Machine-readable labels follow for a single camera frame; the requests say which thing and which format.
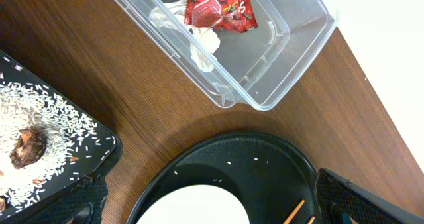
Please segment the wooden chopstick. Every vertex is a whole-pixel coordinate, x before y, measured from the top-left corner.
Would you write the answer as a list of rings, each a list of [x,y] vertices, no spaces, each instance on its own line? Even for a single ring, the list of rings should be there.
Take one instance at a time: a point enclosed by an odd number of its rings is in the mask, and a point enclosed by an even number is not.
[[[314,220],[315,220],[315,216],[311,217],[309,221],[307,222],[307,224],[313,224]]]
[[[293,211],[287,216],[287,218],[284,220],[283,224],[290,224],[290,222],[293,220],[293,218],[297,215],[299,210],[303,207],[305,203],[305,200],[301,200],[298,205],[293,209]]]

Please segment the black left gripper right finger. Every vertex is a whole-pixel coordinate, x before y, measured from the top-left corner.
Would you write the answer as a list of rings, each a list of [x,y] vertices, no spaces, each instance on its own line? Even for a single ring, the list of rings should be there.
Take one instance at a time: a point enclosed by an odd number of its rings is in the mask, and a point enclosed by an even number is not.
[[[422,217],[324,168],[318,171],[315,198],[323,223],[423,224]]]

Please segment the white tissue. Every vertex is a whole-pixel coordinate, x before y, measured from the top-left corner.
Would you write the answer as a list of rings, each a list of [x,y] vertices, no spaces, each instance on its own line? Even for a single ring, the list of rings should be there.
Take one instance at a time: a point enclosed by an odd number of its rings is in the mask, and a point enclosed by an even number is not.
[[[165,3],[164,6],[176,17],[176,19],[183,24],[186,30],[188,30],[194,38],[208,51],[212,58],[217,60],[213,55],[220,46],[220,39],[217,34],[211,28],[197,28],[193,25],[185,24],[185,15],[186,15],[186,6],[187,0],[178,0],[172,3]],[[153,8],[151,10],[149,21],[156,28],[169,28],[179,32],[179,28],[171,19],[161,10],[159,7]],[[192,43],[190,44],[191,59],[197,64],[197,67],[202,72],[212,72],[214,65],[206,59],[206,56],[201,53]]]

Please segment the brown food scrap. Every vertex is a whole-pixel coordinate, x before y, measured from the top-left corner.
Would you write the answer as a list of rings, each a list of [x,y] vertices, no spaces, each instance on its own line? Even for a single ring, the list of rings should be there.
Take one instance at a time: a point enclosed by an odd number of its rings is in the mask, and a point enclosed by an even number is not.
[[[14,169],[38,162],[46,152],[46,135],[35,126],[19,130],[21,133],[17,145],[10,153],[9,158]]]

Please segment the red snack wrapper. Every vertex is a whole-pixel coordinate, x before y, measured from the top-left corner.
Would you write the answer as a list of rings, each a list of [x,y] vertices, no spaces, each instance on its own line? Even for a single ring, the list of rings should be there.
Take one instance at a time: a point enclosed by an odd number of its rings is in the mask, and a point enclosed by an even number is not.
[[[236,33],[258,28],[251,0],[187,0],[185,24]]]

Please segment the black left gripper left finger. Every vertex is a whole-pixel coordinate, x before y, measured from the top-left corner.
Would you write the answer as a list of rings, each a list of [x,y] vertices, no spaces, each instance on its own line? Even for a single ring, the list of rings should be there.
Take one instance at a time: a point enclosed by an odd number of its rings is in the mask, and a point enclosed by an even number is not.
[[[7,223],[100,223],[108,195],[104,176],[86,176],[6,218]]]

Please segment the white plate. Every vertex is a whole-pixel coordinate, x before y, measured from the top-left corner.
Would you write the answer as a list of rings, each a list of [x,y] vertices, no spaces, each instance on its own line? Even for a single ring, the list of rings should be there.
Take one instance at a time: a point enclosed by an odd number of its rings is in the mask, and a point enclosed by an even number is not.
[[[243,204],[231,192],[212,185],[192,185],[161,197],[137,224],[249,224]]]

